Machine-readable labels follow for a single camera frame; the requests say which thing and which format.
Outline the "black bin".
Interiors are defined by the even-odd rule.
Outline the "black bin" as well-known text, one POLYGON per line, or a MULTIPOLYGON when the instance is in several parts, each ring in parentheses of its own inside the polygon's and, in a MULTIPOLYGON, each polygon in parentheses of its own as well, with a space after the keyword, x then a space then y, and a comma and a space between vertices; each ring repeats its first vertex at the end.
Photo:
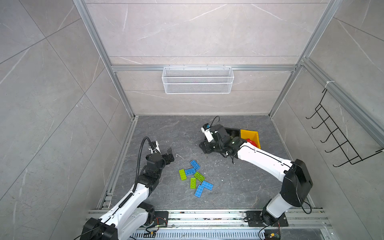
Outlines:
POLYGON ((241 137, 240 129, 225 128, 226 132, 231 136, 231 138, 241 137))

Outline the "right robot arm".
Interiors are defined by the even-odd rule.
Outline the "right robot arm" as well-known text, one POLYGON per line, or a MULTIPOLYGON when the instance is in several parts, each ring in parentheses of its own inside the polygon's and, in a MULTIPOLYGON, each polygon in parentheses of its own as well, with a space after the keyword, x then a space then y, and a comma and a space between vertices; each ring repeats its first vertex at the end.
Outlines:
POLYGON ((220 125, 205 124, 201 127, 205 140, 199 147, 205 154, 219 153, 231 160, 239 159, 268 172, 280 182, 280 193, 263 208, 261 216, 266 225, 275 223, 292 207, 303 207, 313 187, 313 181, 306 164, 297 159, 286 160, 272 155, 256 146, 252 139, 231 135, 220 125))

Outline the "blue lego low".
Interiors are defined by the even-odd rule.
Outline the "blue lego low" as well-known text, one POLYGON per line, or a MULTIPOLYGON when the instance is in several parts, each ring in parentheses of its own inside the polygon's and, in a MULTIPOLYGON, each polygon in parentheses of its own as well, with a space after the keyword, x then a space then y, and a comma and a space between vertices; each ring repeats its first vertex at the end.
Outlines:
POLYGON ((186 174, 186 176, 192 176, 192 175, 194 175, 196 172, 197 172, 197 171, 196 171, 195 168, 190 168, 190 169, 186 169, 186 170, 185 170, 185 174, 186 174))

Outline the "yellow plastic bin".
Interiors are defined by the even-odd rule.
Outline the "yellow plastic bin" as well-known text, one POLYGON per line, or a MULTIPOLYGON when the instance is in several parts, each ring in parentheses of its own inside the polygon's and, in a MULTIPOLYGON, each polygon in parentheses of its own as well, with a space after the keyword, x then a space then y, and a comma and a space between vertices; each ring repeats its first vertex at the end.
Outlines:
POLYGON ((261 149, 260 139, 259 139, 259 133, 256 131, 248 131, 248 130, 241 130, 241 138, 244 140, 251 139, 252 141, 256 142, 258 145, 258 149, 261 149))

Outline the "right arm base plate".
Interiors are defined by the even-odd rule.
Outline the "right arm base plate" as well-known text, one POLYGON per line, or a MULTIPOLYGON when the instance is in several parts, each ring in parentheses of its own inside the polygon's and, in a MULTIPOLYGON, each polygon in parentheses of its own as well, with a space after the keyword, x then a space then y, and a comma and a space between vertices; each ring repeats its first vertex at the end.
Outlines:
POLYGON ((278 219, 270 216, 267 212, 263 211, 246 211, 244 221, 248 223, 249 227, 288 227, 288 221, 285 214, 282 214, 278 219))

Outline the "blue lego bottom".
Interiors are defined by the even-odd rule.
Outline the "blue lego bottom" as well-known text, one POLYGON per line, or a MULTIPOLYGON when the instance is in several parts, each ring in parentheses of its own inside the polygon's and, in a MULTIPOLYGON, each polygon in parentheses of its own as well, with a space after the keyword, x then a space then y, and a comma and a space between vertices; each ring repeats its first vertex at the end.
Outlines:
POLYGON ((202 185, 198 185, 195 191, 195 197, 200 198, 202 196, 203 191, 204 191, 204 187, 202 185))

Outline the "green lego small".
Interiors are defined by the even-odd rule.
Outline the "green lego small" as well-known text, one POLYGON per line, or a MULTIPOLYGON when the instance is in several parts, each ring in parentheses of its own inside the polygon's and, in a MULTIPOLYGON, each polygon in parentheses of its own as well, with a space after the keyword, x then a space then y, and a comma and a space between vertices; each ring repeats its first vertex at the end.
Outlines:
POLYGON ((196 189, 196 188, 197 188, 197 179, 190 178, 190 189, 196 189))

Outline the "blue lego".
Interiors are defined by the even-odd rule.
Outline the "blue lego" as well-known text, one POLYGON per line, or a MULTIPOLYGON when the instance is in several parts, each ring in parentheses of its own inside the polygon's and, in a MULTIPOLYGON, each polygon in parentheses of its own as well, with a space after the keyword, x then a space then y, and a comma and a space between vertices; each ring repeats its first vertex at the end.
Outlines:
POLYGON ((213 184, 211 184, 211 183, 209 183, 209 182, 206 182, 206 181, 203 181, 201 185, 202 185, 204 188, 206 188, 206 189, 208 189, 208 190, 210 190, 210 191, 212 191, 212 190, 213 190, 213 187, 214 187, 213 184))
POLYGON ((200 198, 202 196, 203 191, 204 191, 204 187, 202 185, 198 185, 195 191, 195 197, 200 198))
POLYGON ((195 160, 192 160, 190 162, 190 164, 196 169, 196 170, 199 170, 201 168, 201 166, 195 161, 195 160))

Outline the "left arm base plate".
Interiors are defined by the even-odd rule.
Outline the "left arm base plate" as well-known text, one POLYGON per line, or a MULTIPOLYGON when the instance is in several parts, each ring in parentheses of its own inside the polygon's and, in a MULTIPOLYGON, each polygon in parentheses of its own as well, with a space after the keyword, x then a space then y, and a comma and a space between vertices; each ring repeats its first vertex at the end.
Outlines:
POLYGON ((148 218, 144 223, 144 227, 149 226, 168 226, 169 211, 154 211, 148 214, 148 218))

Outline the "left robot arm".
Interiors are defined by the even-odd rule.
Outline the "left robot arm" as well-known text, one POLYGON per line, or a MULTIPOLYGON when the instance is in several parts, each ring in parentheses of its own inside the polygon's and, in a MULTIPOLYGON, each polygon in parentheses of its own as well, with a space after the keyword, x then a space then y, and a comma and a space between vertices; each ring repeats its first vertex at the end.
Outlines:
POLYGON ((127 240, 141 226, 155 220, 155 208, 145 200, 158 186, 165 166, 175 160, 172 148, 162 154, 157 141, 144 137, 138 154, 135 182, 127 194, 98 219, 83 226, 80 240, 127 240))

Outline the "red arch lego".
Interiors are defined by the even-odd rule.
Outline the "red arch lego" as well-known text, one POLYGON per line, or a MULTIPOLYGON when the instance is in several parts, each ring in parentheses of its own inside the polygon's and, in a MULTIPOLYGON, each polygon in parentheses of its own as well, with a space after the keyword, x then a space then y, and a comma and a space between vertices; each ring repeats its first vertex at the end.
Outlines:
POLYGON ((258 145, 256 142, 252 141, 251 139, 247 139, 247 142, 258 148, 258 145))

